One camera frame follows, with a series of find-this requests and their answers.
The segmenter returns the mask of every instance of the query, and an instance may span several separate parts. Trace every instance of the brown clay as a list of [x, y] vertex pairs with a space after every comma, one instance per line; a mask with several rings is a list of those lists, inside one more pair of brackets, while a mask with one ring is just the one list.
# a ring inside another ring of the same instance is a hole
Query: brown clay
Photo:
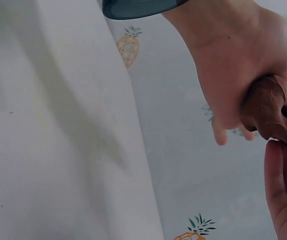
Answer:
[[273, 138], [287, 144], [287, 81], [278, 80], [269, 75], [254, 81], [239, 114], [248, 131], [258, 130], [266, 140]]

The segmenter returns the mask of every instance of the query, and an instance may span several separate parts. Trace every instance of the patterned fabric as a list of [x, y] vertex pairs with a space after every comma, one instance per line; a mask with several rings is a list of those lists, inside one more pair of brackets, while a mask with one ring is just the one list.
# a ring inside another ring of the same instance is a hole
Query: patterned fabric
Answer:
[[[287, 0], [259, 4], [287, 18]], [[266, 141], [246, 141], [235, 129], [228, 145], [216, 145], [195, 64], [161, 15], [107, 22], [132, 79], [165, 239], [275, 239]]]

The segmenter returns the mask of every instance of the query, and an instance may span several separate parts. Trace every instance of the skin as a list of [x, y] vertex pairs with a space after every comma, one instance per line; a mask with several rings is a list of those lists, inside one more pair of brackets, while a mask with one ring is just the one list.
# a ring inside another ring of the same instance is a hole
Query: skin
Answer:
[[240, 128], [239, 107], [249, 85], [266, 74], [287, 81], [287, 20], [252, 0], [190, 0], [163, 16], [177, 29], [195, 62], [213, 112], [218, 145]]
[[270, 141], [264, 157], [266, 200], [278, 240], [287, 240], [287, 146]]

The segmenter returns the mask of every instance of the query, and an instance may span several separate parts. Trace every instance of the wrist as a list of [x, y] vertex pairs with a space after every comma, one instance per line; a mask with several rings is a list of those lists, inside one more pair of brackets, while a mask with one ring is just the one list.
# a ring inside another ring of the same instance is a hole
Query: wrist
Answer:
[[238, 33], [245, 26], [254, 26], [259, 9], [253, 0], [190, 0], [164, 12], [163, 16], [177, 29], [188, 47], [200, 47]]

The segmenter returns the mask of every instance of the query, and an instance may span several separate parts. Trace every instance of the pineapple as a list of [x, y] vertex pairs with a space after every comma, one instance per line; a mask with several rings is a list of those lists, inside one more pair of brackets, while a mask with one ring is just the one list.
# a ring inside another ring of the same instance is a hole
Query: pineapple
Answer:
[[211, 225], [215, 224], [212, 219], [205, 220], [201, 214], [194, 217], [196, 220], [193, 221], [189, 218], [192, 227], [188, 227], [189, 232], [177, 236], [174, 240], [206, 240], [204, 236], [209, 235], [210, 230], [215, 230], [215, 227]]
[[[214, 117], [213, 111], [210, 109], [210, 107], [208, 105], [203, 106], [202, 110], [205, 111], [204, 115], [209, 117], [208, 122], [211, 122], [213, 117]], [[240, 129], [232, 129], [232, 130], [230, 130], [230, 132], [232, 132], [235, 135], [241, 136], [241, 137], [244, 136], [242, 131], [240, 131]], [[254, 132], [254, 135], [255, 135], [255, 137], [258, 137], [260, 134], [259, 134], [259, 132], [256, 131], [256, 132]]]
[[118, 51], [126, 68], [129, 68], [136, 60], [139, 52], [138, 35], [142, 34], [139, 27], [125, 28], [125, 34], [117, 42]]

